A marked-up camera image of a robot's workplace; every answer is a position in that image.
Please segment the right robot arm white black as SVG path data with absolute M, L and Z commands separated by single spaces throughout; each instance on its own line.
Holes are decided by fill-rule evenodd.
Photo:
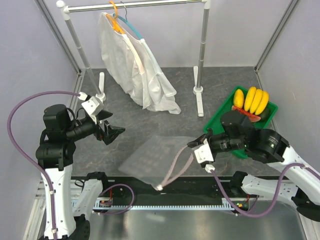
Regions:
M 320 220 L 320 174 L 309 166 L 279 133 L 272 129 L 256 128 L 246 115 L 230 110 L 222 115 L 223 133 L 212 130 L 187 145 L 194 150 L 197 162 L 212 173 L 218 187 L 234 210 L 246 217 L 260 218 L 268 214 L 277 201 L 293 206 L 304 217 Z M 243 195 L 270 197 L 270 207 L 252 214 L 234 204 L 216 175 L 213 162 L 219 153 L 243 149 L 254 161 L 280 172 L 278 180 L 266 180 L 243 171 L 236 171 L 229 182 L 229 191 L 235 197 Z

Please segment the white garment on hanger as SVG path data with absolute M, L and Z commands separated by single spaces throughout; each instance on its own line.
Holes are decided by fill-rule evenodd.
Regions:
M 167 79 L 151 50 L 142 39 L 136 39 L 126 30 L 114 30 L 113 17 L 99 15 L 99 43 L 101 58 L 108 73 L 131 99 L 152 112 L 168 111 L 178 115 L 176 90 Z

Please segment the yellow toy mango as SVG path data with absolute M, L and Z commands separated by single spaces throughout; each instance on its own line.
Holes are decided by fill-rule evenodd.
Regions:
M 233 97 L 233 105 L 237 108 L 242 109 L 244 106 L 245 98 L 244 93 L 241 89 L 237 89 Z

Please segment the teal clothes hanger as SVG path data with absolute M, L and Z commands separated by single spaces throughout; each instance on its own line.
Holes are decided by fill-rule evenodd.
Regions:
M 143 40 L 145 42 L 145 39 L 139 33 L 139 31 L 128 21 L 128 17 L 127 17 L 128 11 L 127 11 L 127 7 L 126 7 L 125 3 L 123 1 L 120 1 L 120 3 L 123 5 L 123 7 L 125 9 L 125 18 L 123 18 L 119 14 L 117 15 L 117 18 L 119 20 L 121 20 L 125 25 L 127 25 L 131 29 L 131 31 L 135 34 L 135 36 L 137 37 L 138 40 L 140 40 L 140 41 Z

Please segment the toy watermelon slice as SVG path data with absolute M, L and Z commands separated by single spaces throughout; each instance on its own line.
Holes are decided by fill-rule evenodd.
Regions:
M 248 111 L 245 111 L 244 109 L 239 108 L 237 106 L 232 105 L 231 110 L 238 111 L 240 114 L 247 116 L 252 123 L 256 123 L 261 120 L 260 116 L 250 113 Z

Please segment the dark green toy avocado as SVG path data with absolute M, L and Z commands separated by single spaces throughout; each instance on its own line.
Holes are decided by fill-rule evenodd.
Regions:
M 260 117 L 260 121 L 263 122 L 263 121 L 266 121 L 269 119 L 270 117 L 270 114 L 271 114 L 271 110 L 269 107 L 266 107 L 263 112 L 259 115 Z

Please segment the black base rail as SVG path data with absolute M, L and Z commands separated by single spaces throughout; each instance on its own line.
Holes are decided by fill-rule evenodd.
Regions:
M 133 206 L 173 207 L 173 206 L 204 206 L 220 205 L 224 198 L 216 180 L 212 176 L 182 176 L 165 186 L 162 191 L 155 190 L 150 184 L 131 176 L 114 176 L 108 178 L 107 186 L 126 184 L 113 187 L 103 195 L 111 197 L 113 206 L 126 206 L 133 201 Z

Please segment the green plastic tray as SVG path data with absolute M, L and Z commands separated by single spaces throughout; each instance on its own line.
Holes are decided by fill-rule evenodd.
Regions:
M 234 106 L 234 95 L 237 90 L 241 90 L 246 98 L 248 89 L 240 85 L 236 86 L 229 96 L 225 99 L 223 104 L 218 108 L 213 117 L 204 126 L 203 132 L 206 134 L 211 129 L 214 135 L 218 135 L 225 132 L 226 123 L 222 123 L 227 118 L 224 117 L 225 113 L 230 112 Z M 256 129 L 267 129 L 271 120 L 278 111 L 278 106 L 273 102 L 268 102 L 266 106 L 267 114 L 262 114 L 261 120 L 253 122 L 252 124 Z

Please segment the clear zip top bag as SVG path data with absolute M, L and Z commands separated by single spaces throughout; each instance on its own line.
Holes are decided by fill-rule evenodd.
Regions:
M 193 162 L 193 150 L 187 146 L 193 140 L 190 136 L 155 135 L 127 158 L 118 170 L 162 191 L 184 174 Z

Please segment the yellow toy banana bunch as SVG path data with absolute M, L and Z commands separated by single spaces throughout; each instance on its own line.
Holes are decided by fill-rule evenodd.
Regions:
M 260 115 L 269 102 L 269 93 L 254 86 L 250 87 L 244 102 L 244 110 L 256 116 Z

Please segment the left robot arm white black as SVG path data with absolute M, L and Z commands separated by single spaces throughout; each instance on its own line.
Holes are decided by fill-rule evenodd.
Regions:
M 107 175 L 104 172 L 87 174 L 80 197 L 72 206 L 71 176 L 75 142 L 90 135 L 111 144 L 126 129 L 112 126 L 107 118 L 113 114 L 106 110 L 98 113 L 103 119 L 103 127 L 94 123 L 86 114 L 76 120 L 74 112 L 64 104 L 55 104 L 44 110 L 39 147 L 35 156 L 38 164 L 49 176 L 43 179 L 46 205 L 54 199 L 54 210 L 46 211 L 47 222 L 43 240 L 87 240 L 90 237 L 90 216 L 98 197 L 106 196 L 110 191 Z

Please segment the silver clothes rack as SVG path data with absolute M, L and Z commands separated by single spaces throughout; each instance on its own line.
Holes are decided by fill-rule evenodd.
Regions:
M 142 8 L 142 7 L 153 7 L 153 6 L 167 6 L 167 5 L 181 5 L 181 4 L 191 4 L 196 3 L 196 0 L 151 0 L 151 1 L 136 1 L 136 2 L 125 2 L 125 3 L 109 3 L 109 4 L 100 4 L 100 5 L 88 5 L 88 6 L 67 6 L 63 0 L 58 0 L 56 2 L 56 7 L 59 9 L 65 24 L 70 32 L 70 35 L 73 39 L 73 42 L 78 50 L 78 53 L 81 57 L 81 60 L 88 72 L 91 83 L 95 87 L 97 92 L 97 97 L 101 100 L 105 100 L 104 87 L 98 86 L 96 84 L 96 78 L 93 74 L 90 63 L 85 55 L 85 52 L 82 48 L 80 40 L 77 36 L 77 33 L 74 29 L 74 26 L 71 21 L 70 13 L 78 12 L 89 12 L 89 11 L 100 11 L 100 10 L 111 10 L 111 9 L 129 9 L 129 8 Z M 193 67 L 193 77 L 194 77 L 194 87 L 193 94 L 196 97 L 196 106 L 197 106 L 197 116 L 204 116 L 204 107 L 202 94 L 204 88 L 201 86 L 202 83 L 202 73 L 204 68 L 204 59 L 205 59 L 205 49 L 206 49 L 206 40 L 207 40 L 207 30 L 209 22 L 209 13 L 211 8 L 210 0 L 201 0 L 203 4 L 203 20 L 202 20 L 202 30 L 201 30 L 201 41 L 200 41 L 200 50 L 199 50 L 199 60 L 198 65 Z

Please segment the orange clothes hanger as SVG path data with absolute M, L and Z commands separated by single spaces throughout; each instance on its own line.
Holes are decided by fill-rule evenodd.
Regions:
M 111 21 L 113 30 L 123 35 L 125 34 L 125 32 L 122 29 L 122 27 L 118 24 L 118 21 L 117 21 L 119 14 L 118 14 L 118 9 L 116 7 L 116 4 L 112 0 L 110 0 L 109 3 L 113 6 L 115 16 L 111 16 L 108 13 L 106 13 L 105 16 L 107 17 L 108 20 Z

